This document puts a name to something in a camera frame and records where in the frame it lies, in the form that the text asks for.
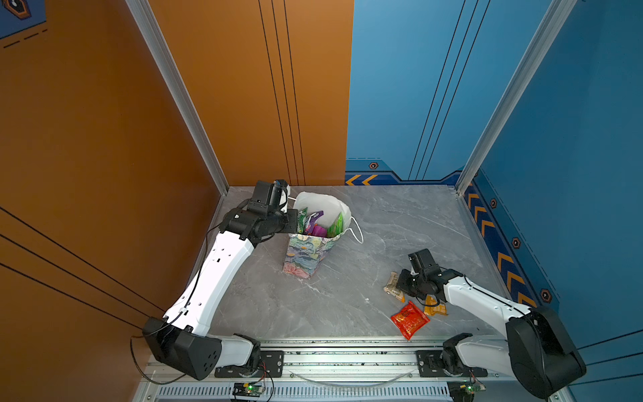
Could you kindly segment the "small orange snack packet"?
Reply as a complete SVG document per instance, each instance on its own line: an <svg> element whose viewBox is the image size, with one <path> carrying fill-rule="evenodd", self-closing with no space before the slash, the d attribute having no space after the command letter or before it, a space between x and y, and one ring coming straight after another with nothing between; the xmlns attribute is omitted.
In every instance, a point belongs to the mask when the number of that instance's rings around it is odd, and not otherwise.
<svg viewBox="0 0 643 402"><path fill-rule="evenodd" d="M445 306L445 304L441 303L434 296L430 296L430 295L428 295L425 299L424 313L429 317L433 317L435 315L441 315L441 316L448 315L447 307Z"/></svg>

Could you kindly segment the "beige clear snack packet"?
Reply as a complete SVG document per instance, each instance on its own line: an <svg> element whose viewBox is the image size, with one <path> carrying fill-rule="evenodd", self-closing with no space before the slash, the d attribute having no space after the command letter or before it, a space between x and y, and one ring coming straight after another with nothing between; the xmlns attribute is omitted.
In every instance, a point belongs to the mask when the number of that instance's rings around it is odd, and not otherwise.
<svg viewBox="0 0 643 402"><path fill-rule="evenodd" d="M399 302L404 303L405 294L398 286L399 278L400 275L397 272L392 272L387 285L383 288L383 290L390 296L393 296Z"/></svg>

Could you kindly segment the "pink berries candy bag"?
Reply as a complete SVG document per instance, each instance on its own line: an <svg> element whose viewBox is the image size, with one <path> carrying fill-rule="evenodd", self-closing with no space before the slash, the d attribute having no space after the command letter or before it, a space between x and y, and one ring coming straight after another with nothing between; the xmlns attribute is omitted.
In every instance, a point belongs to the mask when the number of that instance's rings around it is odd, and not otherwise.
<svg viewBox="0 0 643 402"><path fill-rule="evenodd" d="M303 233L307 236L313 236L315 228L317 227L317 221L323 217L324 213L322 211L314 212L306 217L304 231Z"/></svg>

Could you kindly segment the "floral white paper bag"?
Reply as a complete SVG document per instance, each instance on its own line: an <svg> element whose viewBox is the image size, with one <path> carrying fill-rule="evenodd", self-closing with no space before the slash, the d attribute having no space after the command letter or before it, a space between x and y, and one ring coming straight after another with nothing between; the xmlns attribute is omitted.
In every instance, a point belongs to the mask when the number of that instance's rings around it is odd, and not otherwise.
<svg viewBox="0 0 643 402"><path fill-rule="evenodd" d="M307 208L308 215L322 211L324 215L317 221L317 225L327 229L339 213L342 213L344 218L343 233L334 238L307 236L297 232L289 235L282 270L286 274L308 279L316 273L323 260L342 236L350 232L359 244L363 243L364 236L350 207L332 195L301 192L294 198L294 209L303 208Z"/></svg>

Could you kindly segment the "red snack packet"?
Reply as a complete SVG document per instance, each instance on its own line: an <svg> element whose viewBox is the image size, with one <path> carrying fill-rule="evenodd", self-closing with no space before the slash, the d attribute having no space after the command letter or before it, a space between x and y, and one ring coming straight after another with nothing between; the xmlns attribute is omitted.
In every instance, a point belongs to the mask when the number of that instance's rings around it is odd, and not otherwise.
<svg viewBox="0 0 643 402"><path fill-rule="evenodd" d="M391 317L391 321L406 340L411 340L421 328L430 322L430 318L409 301L398 313Z"/></svg>

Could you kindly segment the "green Lays chips bag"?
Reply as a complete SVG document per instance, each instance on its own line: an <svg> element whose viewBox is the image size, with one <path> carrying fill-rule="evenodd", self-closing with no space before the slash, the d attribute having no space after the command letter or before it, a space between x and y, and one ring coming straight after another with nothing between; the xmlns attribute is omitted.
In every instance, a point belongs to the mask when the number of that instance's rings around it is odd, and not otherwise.
<svg viewBox="0 0 643 402"><path fill-rule="evenodd" d="M334 238L339 236L341 233L343 233L343 226L344 226L343 214L339 213L335 221L333 221L333 223L328 227L327 237Z"/></svg>

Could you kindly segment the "green yellow Fox's candy bag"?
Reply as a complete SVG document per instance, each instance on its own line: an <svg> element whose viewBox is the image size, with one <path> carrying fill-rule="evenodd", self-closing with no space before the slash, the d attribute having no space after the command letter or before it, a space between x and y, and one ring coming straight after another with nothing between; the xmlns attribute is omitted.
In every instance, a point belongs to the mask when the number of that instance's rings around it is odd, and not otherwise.
<svg viewBox="0 0 643 402"><path fill-rule="evenodd" d="M297 233L304 234L306 230L307 208L299 209L297 216Z"/></svg>

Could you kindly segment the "purple grape candy bag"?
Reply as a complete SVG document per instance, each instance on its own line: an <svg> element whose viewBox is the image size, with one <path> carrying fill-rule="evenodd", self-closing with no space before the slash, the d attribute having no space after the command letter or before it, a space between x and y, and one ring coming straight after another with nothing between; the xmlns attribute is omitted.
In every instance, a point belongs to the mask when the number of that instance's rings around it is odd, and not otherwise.
<svg viewBox="0 0 643 402"><path fill-rule="evenodd" d="M328 238L328 229L316 224L311 230L311 235L315 237Z"/></svg>

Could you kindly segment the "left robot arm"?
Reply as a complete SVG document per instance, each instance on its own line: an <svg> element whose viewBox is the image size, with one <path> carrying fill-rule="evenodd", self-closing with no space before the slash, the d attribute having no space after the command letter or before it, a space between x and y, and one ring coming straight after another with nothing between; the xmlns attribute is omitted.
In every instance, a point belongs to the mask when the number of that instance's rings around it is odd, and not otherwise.
<svg viewBox="0 0 643 402"><path fill-rule="evenodd" d="M236 333L209 333L214 314L234 276L256 246L276 234L297 230L298 211L278 209L266 216L235 208L219 224L219 234L202 267L162 319L149 318L142 330L154 358L195 380L219 368L252 375L261 363L261 343Z"/></svg>

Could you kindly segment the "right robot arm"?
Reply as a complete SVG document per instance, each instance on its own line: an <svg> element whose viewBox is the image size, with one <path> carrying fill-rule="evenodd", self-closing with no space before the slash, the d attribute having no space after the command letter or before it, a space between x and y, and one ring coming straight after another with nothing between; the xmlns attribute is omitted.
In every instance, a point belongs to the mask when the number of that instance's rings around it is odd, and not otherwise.
<svg viewBox="0 0 643 402"><path fill-rule="evenodd" d="M440 358L427 362L459 377L471 369L507 375L531 395L546 400L586 375L584 362L557 313L522 305L481 288L464 274L435 268L422 274L400 273L400 290L409 296L433 296L462 308L497 330L498 339L461 333L442 344Z"/></svg>

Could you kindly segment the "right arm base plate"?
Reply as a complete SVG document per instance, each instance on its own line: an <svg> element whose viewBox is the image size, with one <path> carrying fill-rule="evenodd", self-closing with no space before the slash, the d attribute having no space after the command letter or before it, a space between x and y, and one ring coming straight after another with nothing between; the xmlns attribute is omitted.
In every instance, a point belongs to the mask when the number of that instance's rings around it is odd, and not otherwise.
<svg viewBox="0 0 643 402"><path fill-rule="evenodd" d="M486 378L489 372L483 368L471 368L456 363L448 365L443 359L442 350L425 349L415 352L420 378Z"/></svg>

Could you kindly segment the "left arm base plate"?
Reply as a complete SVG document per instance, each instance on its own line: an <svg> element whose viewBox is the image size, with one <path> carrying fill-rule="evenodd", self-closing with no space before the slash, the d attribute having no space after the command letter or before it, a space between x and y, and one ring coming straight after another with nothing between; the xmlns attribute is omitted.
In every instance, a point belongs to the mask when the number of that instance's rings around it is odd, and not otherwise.
<svg viewBox="0 0 643 402"><path fill-rule="evenodd" d="M263 375L269 375L273 379L281 378L284 357L283 350L261 350L247 365L217 368L214 370L214 376L220 379L259 379Z"/></svg>

